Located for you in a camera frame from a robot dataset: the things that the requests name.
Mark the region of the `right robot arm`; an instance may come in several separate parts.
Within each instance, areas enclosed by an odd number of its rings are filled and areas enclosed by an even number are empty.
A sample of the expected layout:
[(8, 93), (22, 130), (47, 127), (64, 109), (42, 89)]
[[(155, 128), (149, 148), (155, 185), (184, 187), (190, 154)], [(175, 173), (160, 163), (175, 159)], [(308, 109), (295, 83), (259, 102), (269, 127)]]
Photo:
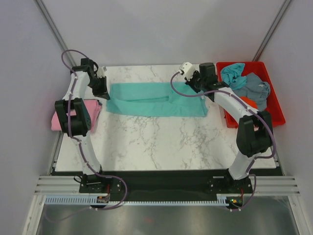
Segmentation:
[(186, 85), (217, 103), (238, 123), (236, 144), (239, 152), (228, 169), (230, 177), (224, 180), (225, 189), (234, 193), (241, 188), (241, 179), (248, 176), (257, 159), (270, 159), (275, 155), (271, 115), (252, 107), (228, 84), (219, 81), (213, 63), (202, 63), (196, 69), (191, 63), (184, 62), (179, 69)]

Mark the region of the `teal t shirt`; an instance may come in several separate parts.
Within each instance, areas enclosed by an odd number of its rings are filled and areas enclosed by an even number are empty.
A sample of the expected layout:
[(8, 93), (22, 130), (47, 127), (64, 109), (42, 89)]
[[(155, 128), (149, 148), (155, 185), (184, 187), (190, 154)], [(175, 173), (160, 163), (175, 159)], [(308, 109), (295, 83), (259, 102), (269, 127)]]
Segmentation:
[(169, 82), (114, 83), (106, 111), (141, 117), (205, 117), (208, 113), (201, 97), (177, 94)]

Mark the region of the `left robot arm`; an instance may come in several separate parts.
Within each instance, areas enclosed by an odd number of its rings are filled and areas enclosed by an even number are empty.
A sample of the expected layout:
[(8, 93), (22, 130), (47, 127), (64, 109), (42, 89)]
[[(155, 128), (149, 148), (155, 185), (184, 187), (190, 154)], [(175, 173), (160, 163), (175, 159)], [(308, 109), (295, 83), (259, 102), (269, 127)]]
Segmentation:
[(83, 174), (97, 175), (92, 178), (90, 187), (96, 192), (103, 192), (108, 184), (105, 178), (99, 176), (102, 166), (91, 143), (92, 121), (84, 97), (89, 87), (95, 97), (109, 100), (107, 78), (104, 70), (99, 73), (99, 67), (89, 58), (82, 58), (79, 66), (70, 69), (70, 75), (69, 88), (64, 97), (55, 102), (55, 111), (62, 132), (66, 133), (76, 146), (81, 158)]

